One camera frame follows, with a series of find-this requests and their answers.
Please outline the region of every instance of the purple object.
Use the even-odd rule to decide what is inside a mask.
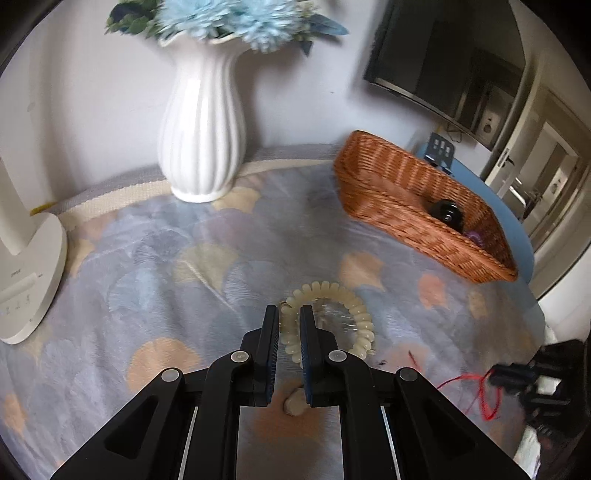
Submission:
[[[464,233],[464,236],[468,237],[480,248],[484,248],[484,242],[482,241],[482,237],[480,236],[480,234],[478,232],[471,230],[469,232]]]

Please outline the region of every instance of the blue flower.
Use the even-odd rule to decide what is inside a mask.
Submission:
[[[242,0],[232,21],[234,33],[264,53],[278,50],[303,28],[296,0]]]
[[[187,31],[199,39],[217,38],[231,33],[228,17],[239,0],[165,0],[157,20],[161,34],[170,37]]]

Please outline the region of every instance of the gray fabric edge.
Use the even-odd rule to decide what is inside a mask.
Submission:
[[[340,147],[331,144],[307,144],[289,145],[286,147],[260,148],[253,155],[246,158],[245,162],[267,160],[332,160],[336,158]],[[123,189],[131,185],[140,185],[151,181],[164,180],[159,166],[142,167],[136,170],[118,175],[110,180],[103,181],[89,189],[62,200],[48,209],[55,215],[59,215],[81,203],[104,195],[114,190]]]

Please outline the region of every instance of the blue table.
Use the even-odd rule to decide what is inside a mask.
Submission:
[[[427,146],[424,145],[415,154],[418,158],[423,158]],[[484,200],[492,211],[495,212],[499,223],[503,227],[503,232],[511,253],[517,264],[519,277],[529,283],[534,274],[534,249],[531,246],[530,239],[519,220],[509,210],[509,207],[493,192],[480,177],[474,175],[466,166],[455,159],[452,162],[452,175],[455,180],[468,187]]]

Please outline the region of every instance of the bracelet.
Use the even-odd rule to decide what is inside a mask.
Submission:
[[[368,313],[363,300],[354,292],[340,286],[338,283],[330,284],[312,282],[312,285],[303,285],[301,290],[294,290],[293,296],[283,303],[281,307],[281,343],[285,345],[285,352],[291,356],[291,360],[301,366],[300,321],[298,318],[302,305],[311,304],[317,299],[334,300],[348,309],[355,320],[357,335],[353,348],[349,353],[365,360],[368,351],[372,349],[375,340],[374,324],[372,316]]]

